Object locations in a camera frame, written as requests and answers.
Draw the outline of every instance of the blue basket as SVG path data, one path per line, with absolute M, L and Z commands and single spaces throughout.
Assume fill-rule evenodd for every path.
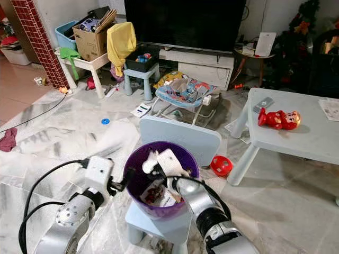
M 76 23 L 78 22 L 74 20 L 74 21 L 68 22 L 67 24 L 64 24 L 64 25 L 61 25 L 55 28 L 55 34 L 57 35 L 57 39 L 58 39 L 60 47 L 66 47 L 66 48 L 76 50 L 76 41 L 71 40 L 70 38 L 67 38 L 66 36 L 64 36 L 64 32 L 67 29 L 74 26 Z

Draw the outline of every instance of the black storage bin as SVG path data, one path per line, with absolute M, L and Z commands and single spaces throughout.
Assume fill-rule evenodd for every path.
M 142 56 L 145 53 L 151 54 L 151 59 L 147 62 L 136 62 L 138 56 Z M 147 72 L 159 59 L 159 49 L 154 47 L 139 46 L 134 52 L 126 57 L 126 65 L 128 69 Z

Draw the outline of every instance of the yellow towel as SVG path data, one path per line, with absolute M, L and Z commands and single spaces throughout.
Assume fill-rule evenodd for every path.
M 136 34 L 131 22 L 115 24 L 107 30 L 107 55 L 115 66 L 115 74 L 122 77 L 125 58 L 135 51 Z

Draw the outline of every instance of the christmas tree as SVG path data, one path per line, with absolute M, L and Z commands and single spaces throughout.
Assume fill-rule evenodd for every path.
M 299 7 L 298 14 L 275 41 L 271 60 L 274 69 L 271 81 L 275 88 L 290 87 L 302 92 L 308 84 L 311 54 L 307 42 L 314 32 L 319 0 L 308 0 Z

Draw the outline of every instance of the small round table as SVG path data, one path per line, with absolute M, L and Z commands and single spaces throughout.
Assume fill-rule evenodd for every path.
M 240 49 L 234 49 L 234 51 L 237 52 L 238 54 L 242 55 L 243 58 L 240 62 L 240 65 L 239 65 L 237 71 L 233 74 L 230 83 L 232 84 L 237 79 L 240 72 L 243 70 L 243 67 L 245 65 L 246 60 L 252 58 L 252 59 L 260 60 L 259 87 L 261 87 L 262 82 L 263 82 L 263 76 L 264 76 L 264 60 L 274 57 L 275 54 L 269 55 L 268 57 L 260 57 L 260 56 L 256 56 L 256 55 L 254 55 L 254 56 L 244 55 L 243 52 Z

